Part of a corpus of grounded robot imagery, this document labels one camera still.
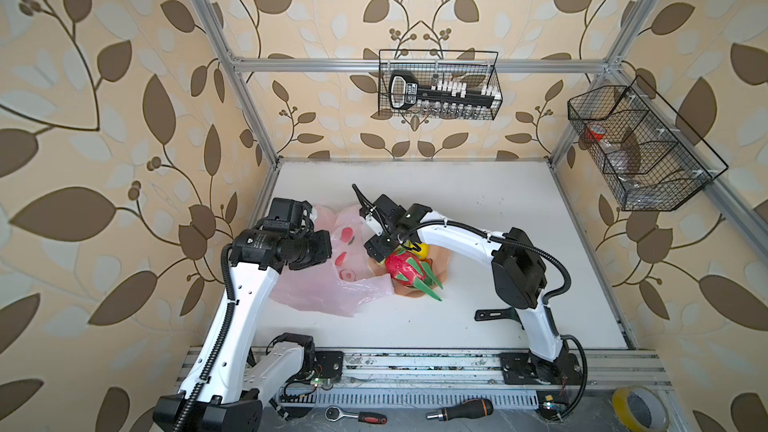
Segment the pink plastic bag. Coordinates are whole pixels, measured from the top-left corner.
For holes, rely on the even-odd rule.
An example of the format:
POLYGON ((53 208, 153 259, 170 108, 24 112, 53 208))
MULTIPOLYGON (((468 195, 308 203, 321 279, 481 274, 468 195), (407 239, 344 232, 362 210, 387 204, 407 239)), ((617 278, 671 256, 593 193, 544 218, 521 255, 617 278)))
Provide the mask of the pink plastic bag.
POLYGON ((357 206, 338 212, 319 206, 315 228, 329 232, 331 258, 299 271, 285 269, 270 294, 271 300, 298 311, 352 317, 361 306, 394 294, 390 280, 375 276, 367 265, 369 257, 364 243, 373 233, 360 217, 357 206), (354 231, 350 243, 340 240, 345 227, 354 231), (354 271, 357 280, 343 281, 340 271, 344 269, 354 271))

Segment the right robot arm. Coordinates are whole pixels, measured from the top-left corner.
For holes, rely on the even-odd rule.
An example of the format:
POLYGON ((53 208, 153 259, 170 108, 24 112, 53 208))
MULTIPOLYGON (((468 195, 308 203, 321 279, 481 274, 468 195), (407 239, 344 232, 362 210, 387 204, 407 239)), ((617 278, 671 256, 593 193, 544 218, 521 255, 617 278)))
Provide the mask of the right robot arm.
POLYGON ((559 333, 549 306, 552 298, 570 289, 571 276, 555 257, 535 247, 524 231, 486 231, 422 204, 406 209, 386 195, 371 201, 359 189, 354 192, 360 216, 374 232, 365 242, 365 250, 384 265, 394 282, 437 300, 435 289, 442 282, 431 263, 420 256, 432 246, 488 266, 496 294, 508 308, 479 311, 475 319, 508 317, 520 323, 528 338, 528 357, 518 374, 548 384, 586 378, 586 360, 577 362, 567 345, 576 340, 559 333))

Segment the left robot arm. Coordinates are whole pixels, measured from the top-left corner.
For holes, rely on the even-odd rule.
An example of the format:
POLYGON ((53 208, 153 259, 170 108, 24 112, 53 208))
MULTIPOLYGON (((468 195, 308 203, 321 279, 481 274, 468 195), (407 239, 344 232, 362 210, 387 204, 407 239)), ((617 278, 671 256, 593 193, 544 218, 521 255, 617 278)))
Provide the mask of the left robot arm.
POLYGON ((255 431, 265 400, 307 369, 309 340, 280 343, 243 382, 258 317, 283 268, 300 270, 331 258, 326 230, 286 233, 247 229, 221 255, 224 294, 197 362, 179 391, 158 399, 152 419, 164 431, 255 431))

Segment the yellow lemon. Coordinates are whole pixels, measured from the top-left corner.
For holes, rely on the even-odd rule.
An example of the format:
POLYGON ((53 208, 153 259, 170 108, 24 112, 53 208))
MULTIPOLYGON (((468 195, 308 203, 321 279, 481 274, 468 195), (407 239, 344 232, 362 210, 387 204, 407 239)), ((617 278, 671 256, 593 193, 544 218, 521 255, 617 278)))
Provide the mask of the yellow lemon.
POLYGON ((423 243, 411 243, 407 242, 405 249, 414 254, 420 260, 426 260, 429 254, 429 246, 423 243))

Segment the pink dragon fruit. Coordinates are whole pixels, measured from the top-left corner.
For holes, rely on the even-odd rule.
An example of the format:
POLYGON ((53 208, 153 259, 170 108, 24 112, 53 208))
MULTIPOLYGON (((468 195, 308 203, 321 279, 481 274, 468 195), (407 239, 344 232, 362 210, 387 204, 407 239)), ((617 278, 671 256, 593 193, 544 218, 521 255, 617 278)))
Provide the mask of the pink dragon fruit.
POLYGON ((443 288, 442 282, 428 260, 420 260, 409 251, 400 250, 387 257, 384 264, 394 282, 421 292, 436 301, 442 300, 434 291, 435 287, 443 288))

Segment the dark purple mangosteen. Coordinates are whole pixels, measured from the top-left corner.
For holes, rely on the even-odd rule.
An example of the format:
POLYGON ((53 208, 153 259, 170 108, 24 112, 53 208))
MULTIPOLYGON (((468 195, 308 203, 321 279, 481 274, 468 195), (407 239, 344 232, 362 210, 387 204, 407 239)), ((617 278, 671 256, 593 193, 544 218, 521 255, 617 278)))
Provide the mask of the dark purple mangosteen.
POLYGON ((343 281, 347 281, 347 282, 355 282, 357 280, 356 273, 348 269, 344 269, 340 271, 340 278, 343 281))

